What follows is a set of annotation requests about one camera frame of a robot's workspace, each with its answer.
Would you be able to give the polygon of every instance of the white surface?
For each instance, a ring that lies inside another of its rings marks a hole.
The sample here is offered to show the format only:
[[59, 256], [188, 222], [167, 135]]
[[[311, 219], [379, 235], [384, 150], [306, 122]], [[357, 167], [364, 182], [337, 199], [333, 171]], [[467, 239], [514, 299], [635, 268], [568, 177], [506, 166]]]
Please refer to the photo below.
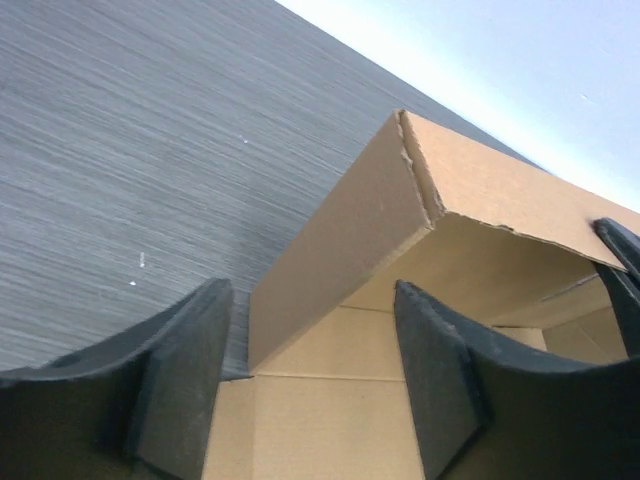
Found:
[[543, 168], [640, 211], [640, 3], [279, 1]]

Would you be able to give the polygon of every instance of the wooden surface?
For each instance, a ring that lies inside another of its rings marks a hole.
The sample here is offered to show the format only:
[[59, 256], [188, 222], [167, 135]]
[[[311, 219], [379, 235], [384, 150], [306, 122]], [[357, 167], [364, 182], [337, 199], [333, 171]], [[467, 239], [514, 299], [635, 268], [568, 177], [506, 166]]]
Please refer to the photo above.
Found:
[[272, 1], [0, 0], [0, 370], [217, 276], [242, 375], [248, 292], [395, 107], [508, 151]]

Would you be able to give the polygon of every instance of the open cardboard box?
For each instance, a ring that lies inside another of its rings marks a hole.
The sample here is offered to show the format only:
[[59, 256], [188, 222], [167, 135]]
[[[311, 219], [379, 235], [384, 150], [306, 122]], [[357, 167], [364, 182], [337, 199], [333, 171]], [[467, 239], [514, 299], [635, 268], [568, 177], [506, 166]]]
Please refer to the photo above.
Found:
[[624, 358], [591, 230], [640, 215], [405, 111], [251, 297], [253, 378], [220, 385], [206, 479], [420, 479], [394, 283], [538, 349]]

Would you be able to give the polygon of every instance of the black object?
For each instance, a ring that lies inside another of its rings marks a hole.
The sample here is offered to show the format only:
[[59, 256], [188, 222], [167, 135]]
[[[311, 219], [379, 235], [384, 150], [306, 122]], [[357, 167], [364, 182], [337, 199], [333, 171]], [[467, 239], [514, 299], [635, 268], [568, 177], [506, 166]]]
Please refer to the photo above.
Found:
[[628, 269], [596, 264], [630, 359], [542, 352], [398, 282], [395, 315], [427, 478], [640, 478], [640, 238], [594, 230]]
[[101, 343], [0, 372], [0, 478], [199, 480], [232, 302], [210, 280]]

